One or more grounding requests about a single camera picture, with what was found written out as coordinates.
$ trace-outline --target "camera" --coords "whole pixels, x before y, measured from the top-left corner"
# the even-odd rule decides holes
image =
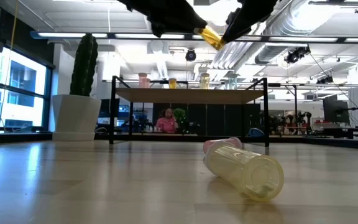
[[[188,62],[192,62],[194,60],[196,60],[196,52],[194,51],[194,49],[188,49],[187,50],[187,54],[186,54],[186,61]]]

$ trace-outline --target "cactus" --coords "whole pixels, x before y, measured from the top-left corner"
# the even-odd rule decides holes
[[[85,34],[75,54],[70,85],[71,95],[90,96],[97,58],[98,43],[96,43],[96,38],[92,34]]]

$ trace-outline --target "wooden floor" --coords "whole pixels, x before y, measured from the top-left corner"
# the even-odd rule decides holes
[[[272,144],[269,153],[285,183],[257,203],[205,168],[201,143],[1,145],[0,223],[358,223],[358,149]]]

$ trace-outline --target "small plant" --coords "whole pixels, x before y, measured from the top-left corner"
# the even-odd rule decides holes
[[[75,54],[70,85],[71,95],[90,96],[97,58],[98,43],[92,34],[87,33],[82,37]]]
[[[180,123],[186,118],[186,111],[180,108],[173,110],[173,115],[175,116],[175,119],[177,120],[177,123]]]

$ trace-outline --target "woman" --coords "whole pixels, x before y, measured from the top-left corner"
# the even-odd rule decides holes
[[[157,120],[155,126],[160,128],[162,132],[175,133],[178,128],[178,123],[173,116],[171,108],[167,108],[161,112],[161,117]]]

